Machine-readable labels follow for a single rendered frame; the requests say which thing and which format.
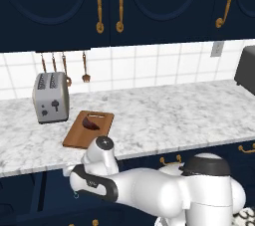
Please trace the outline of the wooden cutting board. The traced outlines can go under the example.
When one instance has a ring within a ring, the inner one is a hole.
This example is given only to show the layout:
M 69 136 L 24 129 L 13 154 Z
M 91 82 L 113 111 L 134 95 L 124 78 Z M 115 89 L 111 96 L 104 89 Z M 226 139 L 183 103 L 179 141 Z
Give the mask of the wooden cutting board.
M 100 127 L 99 130 L 90 130 L 83 127 L 83 119 L 87 117 Z M 80 111 L 68 134 L 63 146 L 86 149 L 90 143 L 98 136 L 109 134 L 114 115 L 112 113 Z

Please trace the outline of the dark reddish-brown potato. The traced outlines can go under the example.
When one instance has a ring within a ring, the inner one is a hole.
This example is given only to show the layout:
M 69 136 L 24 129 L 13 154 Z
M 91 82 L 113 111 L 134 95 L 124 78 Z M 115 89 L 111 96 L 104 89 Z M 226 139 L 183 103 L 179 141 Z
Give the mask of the dark reddish-brown potato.
M 90 121 L 87 117 L 83 119 L 83 127 L 90 130 L 99 130 L 100 127 L 96 125 L 94 122 Z

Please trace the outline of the dark blue lower cupboard door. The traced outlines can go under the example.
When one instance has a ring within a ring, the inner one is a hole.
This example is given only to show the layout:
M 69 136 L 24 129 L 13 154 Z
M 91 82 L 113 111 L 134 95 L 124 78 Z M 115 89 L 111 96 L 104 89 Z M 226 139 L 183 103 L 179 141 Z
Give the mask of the dark blue lower cupboard door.
M 61 170 L 0 178 L 0 226 L 16 226 L 20 216 L 69 211 L 75 204 Z

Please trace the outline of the dark blue cupboard door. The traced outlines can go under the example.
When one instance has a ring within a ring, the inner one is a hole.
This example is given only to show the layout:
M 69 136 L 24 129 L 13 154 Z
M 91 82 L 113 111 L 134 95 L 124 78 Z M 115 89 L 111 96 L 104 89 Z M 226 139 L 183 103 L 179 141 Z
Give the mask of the dark blue cupboard door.
M 109 0 L 0 0 L 0 53 L 61 52 L 110 44 Z
M 255 39 L 255 0 L 232 0 L 225 24 L 215 27 L 223 17 L 227 0 L 215 0 L 210 36 L 214 41 Z
M 20 216 L 69 211 L 75 204 L 61 170 L 0 178 L 0 226 L 16 226 Z
M 110 0 L 111 44 L 149 45 L 206 41 L 214 0 L 124 0 L 119 33 L 119 0 Z

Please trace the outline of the silver two-slot toaster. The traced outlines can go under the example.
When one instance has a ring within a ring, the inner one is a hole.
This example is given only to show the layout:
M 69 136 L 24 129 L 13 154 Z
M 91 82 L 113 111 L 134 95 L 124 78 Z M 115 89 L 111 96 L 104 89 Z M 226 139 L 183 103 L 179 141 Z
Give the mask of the silver two-slot toaster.
M 66 121 L 69 118 L 69 91 L 64 72 L 40 73 L 32 98 L 38 123 Z

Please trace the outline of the dark blue drawer front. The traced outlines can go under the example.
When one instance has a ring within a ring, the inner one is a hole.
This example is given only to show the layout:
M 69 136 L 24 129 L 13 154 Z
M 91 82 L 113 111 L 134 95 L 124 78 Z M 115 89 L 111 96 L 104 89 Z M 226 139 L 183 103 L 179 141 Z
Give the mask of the dark blue drawer front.
M 255 188 L 255 153 L 243 153 L 238 150 L 243 145 L 245 150 L 252 148 L 255 140 L 216 145 L 213 150 L 225 158 L 231 169 L 231 176 L 245 188 Z
M 181 155 L 181 161 L 185 162 L 191 156 L 201 153 L 201 152 L 210 152 L 210 149 L 199 148 L 199 149 L 189 149 L 189 150 L 181 150 L 181 151 L 173 151 L 167 153 L 160 154 L 132 154 L 132 155 L 124 155 L 117 156 L 118 166 L 120 171 L 125 171 L 133 168 L 153 168 L 159 169 L 163 166 L 162 163 L 159 162 L 159 159 L 163 156 L 166 162 L 174 162 L 176 161 L 176 156 L 178 154 Z

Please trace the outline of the hanging wooden spoon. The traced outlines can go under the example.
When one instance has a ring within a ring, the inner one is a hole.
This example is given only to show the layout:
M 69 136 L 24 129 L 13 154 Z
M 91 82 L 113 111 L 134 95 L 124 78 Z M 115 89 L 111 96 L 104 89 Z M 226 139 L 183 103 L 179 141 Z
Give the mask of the hanging wooden spoon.
M 63 61 L 63 66 L 64 66 L 65 75 L 66 75 L 67 86 L 70 87 L 70 86 L 72 85 L 72 80 L 71 80 L 71 78 L 68 76 L 68 72 L 67 72 L 67 63 L 66 63 L 66 56 L 65 56 L 65 53 L 64 53 L 64 52 L 62 52 L 62 61 Z

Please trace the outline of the dark blue upper cupboard door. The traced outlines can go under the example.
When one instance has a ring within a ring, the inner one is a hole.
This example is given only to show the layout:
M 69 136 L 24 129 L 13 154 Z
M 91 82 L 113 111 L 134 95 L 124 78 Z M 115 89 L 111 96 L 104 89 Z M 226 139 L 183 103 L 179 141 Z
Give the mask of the dark blue upper cupboard door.
M 110 44 L 109 0 L 0 0 L 0 53 L 61 52 Z
M 110 0 L 111 44 L 149 45 L 206 41 L 214 0 L 124 0 L 119 33 L 119 0 Z
M 210 36 L 214 41 L 255 39 L 255 0 L 232 0 L 225 24 L 215 27 L 223 17 L 227 0 L 215 0 Z

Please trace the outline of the dark grey microwave oven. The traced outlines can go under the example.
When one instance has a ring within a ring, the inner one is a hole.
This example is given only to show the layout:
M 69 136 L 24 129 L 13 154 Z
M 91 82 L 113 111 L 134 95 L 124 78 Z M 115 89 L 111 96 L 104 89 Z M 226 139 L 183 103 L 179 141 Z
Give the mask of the dark grey microwave oven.
M 243 49 L 234 81 L 255 96 L 255 46 Z

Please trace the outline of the grey wall outlet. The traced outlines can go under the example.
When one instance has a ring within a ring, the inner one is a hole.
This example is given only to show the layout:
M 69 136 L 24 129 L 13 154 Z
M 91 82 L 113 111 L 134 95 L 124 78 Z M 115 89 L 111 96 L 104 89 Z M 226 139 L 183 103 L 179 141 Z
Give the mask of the grey wall outlet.
M 224 47 L 223 41 L 215 41 L 211 50 L 211 57 L 220 57 Z

